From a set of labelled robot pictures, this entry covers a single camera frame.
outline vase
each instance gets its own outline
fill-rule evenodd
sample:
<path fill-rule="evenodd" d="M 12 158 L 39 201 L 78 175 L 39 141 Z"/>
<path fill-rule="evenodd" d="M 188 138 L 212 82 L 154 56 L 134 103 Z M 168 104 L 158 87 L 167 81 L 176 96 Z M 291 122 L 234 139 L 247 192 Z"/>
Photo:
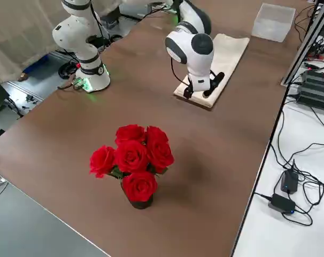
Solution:
<path fill-rule="evenodd" d="M 126 195 L 125 191 L 124 191 L 124 188 L 123 188 L 123 184 L 120 183 L 121 185 L 121 189 L 123 190 L 126 198 L 129 200 L 128 196 Z M 144 209 L 147 209 L 148 207 L 150 207 L 152 205 L 152 202 L 153 202 L 153 194 L 151 195 L 151 197 L 148 199 L 148 201 L 146 202 L 133 202 L 133 201 L 130 201 L 129 202 L 131 203 L 131 205 L 138 209 L 138 210 L 144 210 Z"/>

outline clear plastic box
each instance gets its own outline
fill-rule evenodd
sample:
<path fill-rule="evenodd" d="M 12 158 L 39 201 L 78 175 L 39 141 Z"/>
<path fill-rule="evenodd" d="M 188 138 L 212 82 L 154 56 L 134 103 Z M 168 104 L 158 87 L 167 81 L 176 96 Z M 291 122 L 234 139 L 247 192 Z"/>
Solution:
<path fill-rule="evenodd" d="M 283 42 L 294 20 L 295 9 L 263 3 L 252 30 L 252 36 Z"/>

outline brown table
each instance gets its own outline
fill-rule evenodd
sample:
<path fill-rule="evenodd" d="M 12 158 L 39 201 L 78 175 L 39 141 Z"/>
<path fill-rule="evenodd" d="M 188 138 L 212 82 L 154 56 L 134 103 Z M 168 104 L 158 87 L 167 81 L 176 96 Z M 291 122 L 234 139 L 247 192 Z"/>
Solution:
<path fill-rule="evenodd" d="M 247 36 L 262 0 L 194 1 L 213 35 Z M 301 0 L 268 1 L 305 7 Z M 139 23 L 103 54 L 103 92 L 56 91 L 0 138 L 0 174 L 111 256 L 229 256 L 265 151 L 298 38 L 252 38 L 212 111 L 176 99 L 164 39 L 168 14 Z M 176 65 L 180 77 L 186 67 Z M 89 157 L 114 146 L 119 126 L 155 125 L 175 164 L 155 201 L 134 209 L 119 182 L 88 174 Z"/>

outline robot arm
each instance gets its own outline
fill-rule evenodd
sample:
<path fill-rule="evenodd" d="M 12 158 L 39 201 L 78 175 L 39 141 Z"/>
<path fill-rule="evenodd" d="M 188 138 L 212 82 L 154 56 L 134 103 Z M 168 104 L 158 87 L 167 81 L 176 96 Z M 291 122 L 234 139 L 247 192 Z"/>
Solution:
<path fill-rule="evenodd" d="M 109 74 L 103 65 L 98 50 L 87 42 L 87 38 L 107 33 L 100 25 L 99 16 L 93 11 L 91 0 L 61 0 L 63 8 L 71 15 L 53 30 L 55 42 L 64 49 L 73 51 L 81 67 L 75 76 L 81 79 L 87 92 L 101 90 L 110 83 Z M 118 0 L 120 3 L 147 4 L 155 0 Z M 180 11 L 181 21 L 166 38 L 166 49 L 171 58 L 188 68 L 187 88 L 184 97 L 191 98 L 193 92 L 204 92 L 209 96 L 223 79 L 223 73 L 211 72 L 214 57 L 211 20 L 206 13 L 189 0 L 173 0 Z"/>
<path fill-rule="evenodd" d="M 166 49 L 175 61 L 186 64 L 189 84 L 183 96 L 191 98 L 193 92 L 204 91 L 208 97 L 217 88 L 224 74 L 213 74 L 211 65 L 214 57 L 211 20 L 206 13 L 188 0 L 180 0 L 181 22 L 166 38 Z"/>

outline curtain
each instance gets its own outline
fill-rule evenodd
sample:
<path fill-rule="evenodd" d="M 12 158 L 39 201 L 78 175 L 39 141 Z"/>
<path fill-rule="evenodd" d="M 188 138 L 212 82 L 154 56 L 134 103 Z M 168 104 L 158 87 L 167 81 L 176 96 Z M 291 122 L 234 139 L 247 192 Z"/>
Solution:
<path fill-rule="evenodd" d="M 103 16 L 121 3 L 150 0 L 92 0 Z M 58 47 L 52 30 L 69 14 L 61 0 L 0 0 L 0 83 L 17 80 L 22 71 Z"/>

